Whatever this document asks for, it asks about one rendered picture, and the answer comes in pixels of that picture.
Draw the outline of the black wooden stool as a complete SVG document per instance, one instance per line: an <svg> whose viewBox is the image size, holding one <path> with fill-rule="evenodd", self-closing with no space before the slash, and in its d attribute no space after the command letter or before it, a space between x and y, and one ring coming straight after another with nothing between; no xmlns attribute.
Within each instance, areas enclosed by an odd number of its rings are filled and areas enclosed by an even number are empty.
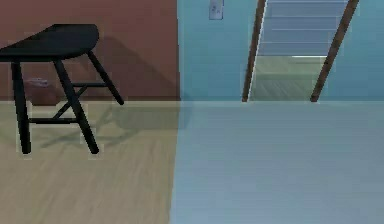
<svg viewBox="0 0 384 224"><path fill-rule="evenodd" d="M18 131L24 154L31 152L29 125L32 123L76 123L82 131L89 151L93 154L99 152L99 147L79 102L79 97L88 88L106 87L118 104L122 105L124 100L93 53L98 40L99 31L95 24L53 24L32 36L0 49L0 62L11 65ZM73 83L70 80L63 62L82 55L88 56L92 62L102 79L100 83ZM67 102L52 118L31 118L28 116L21 65L37 62L51 62L54 65L67 98Z"/></svg>

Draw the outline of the pale wall switch plate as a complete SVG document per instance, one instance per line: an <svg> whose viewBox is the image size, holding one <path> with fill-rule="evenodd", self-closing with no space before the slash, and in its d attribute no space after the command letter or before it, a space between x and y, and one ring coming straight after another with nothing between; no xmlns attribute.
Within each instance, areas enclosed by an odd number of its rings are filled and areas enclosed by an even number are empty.
<svg viewBox="0 0 384 224"><path fill-rule="evenodd" d="M223 8L224 8L224 0L210 0L209 1L209 19L222 20Z"/></svg>

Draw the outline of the brown door frame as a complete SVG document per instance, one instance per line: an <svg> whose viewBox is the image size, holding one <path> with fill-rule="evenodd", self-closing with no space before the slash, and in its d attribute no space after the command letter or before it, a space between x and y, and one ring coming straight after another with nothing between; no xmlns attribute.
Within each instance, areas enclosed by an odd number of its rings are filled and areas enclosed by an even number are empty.
<svg viewBox="0 0 384 224"><path fill-rule="evenodd" d="M323 63L322 69L319 73L315 87L309 98L311 102L317 102L320 98L322 89L325 85L329 72L332 68L334 60L339 52L340 46L344 40L345 34L348 31L349 24L353 18L355 10L360 0L348 0L341 20L339 22L337 31L333 37L332 43L329 47L328 54ZM265 9L267 7L267 0L257 0L257 6L255 9L255 19L252 30L252 38L250 43L250 50L248 54L247 69L245 73L245 80L243 85L243 91L241 95L241 101L247 102L251 91L252 73L254 71L256 55L258 50L258 44L260 40L262 23L264 21Z"/></svg>

